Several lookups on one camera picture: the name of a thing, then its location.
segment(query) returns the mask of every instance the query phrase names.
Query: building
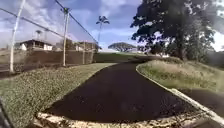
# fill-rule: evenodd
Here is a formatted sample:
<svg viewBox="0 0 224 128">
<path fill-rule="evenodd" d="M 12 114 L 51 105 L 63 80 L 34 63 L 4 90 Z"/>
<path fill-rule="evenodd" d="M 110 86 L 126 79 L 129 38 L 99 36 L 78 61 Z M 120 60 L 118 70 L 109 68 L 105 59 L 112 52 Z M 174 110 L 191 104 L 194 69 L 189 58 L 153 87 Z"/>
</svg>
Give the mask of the building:
<svg viewBox="0 0 224 128">
<path fill-rule="evenodd" d="M 18 50 L 44 50 L 44 51 L 51 51 L 53 45 L 41 40 L 27 40 L 23 42 L 19 42 L 15 44 L 15 49 Z"/>
</svg>

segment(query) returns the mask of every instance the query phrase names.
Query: grass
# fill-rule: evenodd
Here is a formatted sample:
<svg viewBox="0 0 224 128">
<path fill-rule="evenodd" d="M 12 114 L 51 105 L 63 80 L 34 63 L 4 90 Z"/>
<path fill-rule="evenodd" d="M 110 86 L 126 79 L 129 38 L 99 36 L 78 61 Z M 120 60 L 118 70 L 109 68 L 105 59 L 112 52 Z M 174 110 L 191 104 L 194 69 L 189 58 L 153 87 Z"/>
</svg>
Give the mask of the grass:
<svg viewBox="0 0 224 128">
<path fill-rule="evenodd" d="M 0 80 L 0 97 L 15 127 L 25 127 L 36 112 L 48 108 L 94 73 L 110 65 L 96 63 L 26 72 Z"/>
<path fill-rule="evenodd" d="M 139 53 L 97 53 L 94 55 L 94 61 L 96 63 L 122 63 L 130 60 L 134 60 L 136 56 L 144 56 Z"/>
<path fill-rule="evenodd" d="M 223 91 L 224 72 L 197 62 L 154 60 L 138 66 L 143 75 L 168 88 Z"/>
</svg>

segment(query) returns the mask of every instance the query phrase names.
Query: metal pole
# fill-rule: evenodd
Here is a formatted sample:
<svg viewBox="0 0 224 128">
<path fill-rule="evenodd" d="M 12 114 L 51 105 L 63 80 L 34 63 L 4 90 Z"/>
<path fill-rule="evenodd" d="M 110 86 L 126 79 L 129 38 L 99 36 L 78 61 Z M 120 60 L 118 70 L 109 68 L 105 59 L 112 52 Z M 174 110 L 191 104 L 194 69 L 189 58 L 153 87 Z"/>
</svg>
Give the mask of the metal pole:
<svg viewBox="0 0 224 128">
<path fill-rule="evenodd" d="M 98 43 L 97 43 L 98 46 L 99 46 L 99 42 L 100 42 L 101 29 L 102 29 L 102 22 L 100 22 L 100 31 L 99 31 L 99 35 L 98 35 Z"/>
<path fill-rule="evenodd" d="M 14 72 L 14 67 L 13 67 L 13 63 L 14 63 L 14 44 L 15 44 L 15 38 L 16 38 L 16 30 L 18 28 L 18 24 L 19 24 L 19 20 L 20 20 L 20 15 L 22 13 L 22 10 L 24 8 L 24 5 L 26 3 L 26 0 L 23 0 L 21 5 L 20 5 L 20 9 L 16 18 L 16 23 L 13 29 L 13 33 L 12 33 L 12 44 L 11 44 L 11 51 L 10 51 L 10 72 L 13 73 Z"/>
<path fill-rule="evenodd" d="M 83 47 L 84 47 L 84 49 L 83 49 L 83 58 L 82 58 L 82 63 L 83 63 L 83 64 L 85 64 L 85 58 L 86 58 L 86 57 L 85 57 L 85 52 L 86 52 L 86 42 L 84 42 L 84 44 L 83 44 L 83 45 L 84 45 L 84 46 L 83 46 Z"/>
<path fill-rule="evenodd" d="M 65 15 L 66 19 L 65 19 L 65 32 L 64 32 L 63 66 L 65 66 L 66 38 L 67 38 L 68 19 L 69 19 L 68 11 L 65 11 Z"/>
</svg>

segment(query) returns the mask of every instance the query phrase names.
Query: chain-link fence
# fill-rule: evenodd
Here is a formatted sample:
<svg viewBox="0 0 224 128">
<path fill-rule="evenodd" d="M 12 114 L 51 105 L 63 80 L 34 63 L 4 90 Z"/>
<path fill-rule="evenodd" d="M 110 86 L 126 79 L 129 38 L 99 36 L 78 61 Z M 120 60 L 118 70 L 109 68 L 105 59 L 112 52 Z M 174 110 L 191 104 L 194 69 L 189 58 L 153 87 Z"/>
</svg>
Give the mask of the chain-link fence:
<svg viewBox="0 0 224 128">
<path fill-rule="evenodd" d="M 0 3 L 0 71 L 9 71 L 10 62 L 15 71 L 64 63 L 64 66 L 92 63 L 99 48 L 96 40 L 73 17 L 73 11 L 66 13 L 66 8 L 57 0 L 25 0 L 12 43 L 22 1 Z M 10 61 L 12 46 L 14 56 Z"/>
</svg>

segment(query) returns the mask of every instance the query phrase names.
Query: blue sky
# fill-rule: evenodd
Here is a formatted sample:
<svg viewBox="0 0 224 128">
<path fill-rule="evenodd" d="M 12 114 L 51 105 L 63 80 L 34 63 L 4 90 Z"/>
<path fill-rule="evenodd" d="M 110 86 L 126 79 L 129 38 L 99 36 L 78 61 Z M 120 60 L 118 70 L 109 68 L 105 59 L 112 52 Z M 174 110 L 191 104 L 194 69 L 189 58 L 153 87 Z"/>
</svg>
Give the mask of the blue sky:
<svg viewBox="0 0 224 128">
<path fill-rule="evenodd" d="M 99 25 L 96 24 L 99 15 L 105 15 L 111 24 L 104 25 L 101 32 L 100 45 L 105 51 L 113 42 L 129 42 L 137 45 L 136 41 L 131 40 L 132 34 L 137 28 L 130 28 L 133 16 L 136 14 L 137 7 L 141 0 L 59 0 L 63 6 L 71 8 L 71 14 L 97 39 Z M 4 0 L 1 1 L 0 7 L 18 12 L 21 0 Z M 29 18 L 51 30 L 57 31 L 63 35 L 64 15 L 60 7 L 54 0 L 27 0 L 22 16 Z M 0 34 L 2 35 L 0 46 L 5 46 L 10 42 L 13 23 L 15 18 L 0 11 Z M 35 31 L 40 29 L 30 23 L 21 21 L 16 40 L 21 41 L 30 38 L 37 38 Z M 43 31 L 41 38 L 49 42 L 59 42 L 62 38 L 55 36 L 50 32 Z M 73 20 L 69 22 L 68 35 L 73 40 L 92 41 Z M 213 46 L 216 50 L 221 50 L 224 45 L 224 36 L 217 33 L 215 35 L 216 44 Z"/>
</svg>

